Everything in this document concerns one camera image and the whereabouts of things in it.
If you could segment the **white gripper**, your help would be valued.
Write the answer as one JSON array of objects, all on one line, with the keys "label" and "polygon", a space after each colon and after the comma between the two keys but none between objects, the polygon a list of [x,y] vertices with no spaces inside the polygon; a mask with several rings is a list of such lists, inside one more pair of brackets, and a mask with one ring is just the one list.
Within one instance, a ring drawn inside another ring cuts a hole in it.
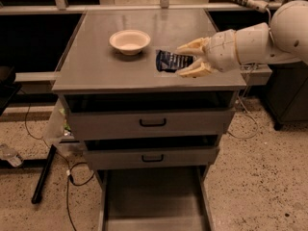
[{"label": "white gripper", "polygon": [[188,67],[176,71],[183,78],[196,78],[216,72],[230,71],[240,67],[235,50],[235,31],[227,30],[215,33],[210,38],[197,38],[179,46],[176,54],[202,56]]}]

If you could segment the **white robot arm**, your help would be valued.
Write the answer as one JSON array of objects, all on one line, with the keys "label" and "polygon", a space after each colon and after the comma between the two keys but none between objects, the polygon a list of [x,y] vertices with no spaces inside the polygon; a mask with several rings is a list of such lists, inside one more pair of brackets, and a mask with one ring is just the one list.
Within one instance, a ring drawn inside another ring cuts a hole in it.
[{"label": "white robot arm", "polygon": [[202,77],[247,64],[308,64],[308,2],[286,3],[274,13],[269,24],[197,38],[179,46],[176,53],[197,57],[177,71],[181,77]]}]

